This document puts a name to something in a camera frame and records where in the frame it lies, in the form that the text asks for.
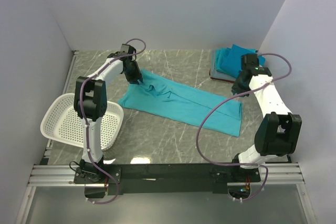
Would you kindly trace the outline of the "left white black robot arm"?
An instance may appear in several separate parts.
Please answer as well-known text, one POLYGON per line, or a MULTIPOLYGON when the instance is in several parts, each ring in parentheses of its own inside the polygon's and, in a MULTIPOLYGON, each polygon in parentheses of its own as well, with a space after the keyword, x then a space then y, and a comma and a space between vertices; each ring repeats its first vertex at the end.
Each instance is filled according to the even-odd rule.
POLYGON ((108 55, 104 64, 93 74, 76 80, 73 107, 81 119, 83 131, 83 155, 80 171, 93 183, 99 183, 106 174, 103 168, 103 152, 100 145, 101 121, 107 111, 107 84, 124 74, 128 83, 143 81, 136 62, 137 51, 129 42, 119 51, 108 55))

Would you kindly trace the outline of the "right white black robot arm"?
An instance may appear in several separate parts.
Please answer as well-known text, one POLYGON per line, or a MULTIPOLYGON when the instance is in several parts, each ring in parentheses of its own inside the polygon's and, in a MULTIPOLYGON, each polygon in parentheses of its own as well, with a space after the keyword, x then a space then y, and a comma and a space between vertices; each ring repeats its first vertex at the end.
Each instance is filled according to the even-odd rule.
POLYGON ((237 154, 239 163, 230 169, 235 181, 243 181, 249 175, 249 169, 277 156, 292 154, 296 149, 302 119, 284 104, 275 81, 269 68, 261 66, 257 54, 241 56, 241 71, 232 86, 232 93, 243 96, 253 93, 263 120, 255 134, 254 144, 237 154))

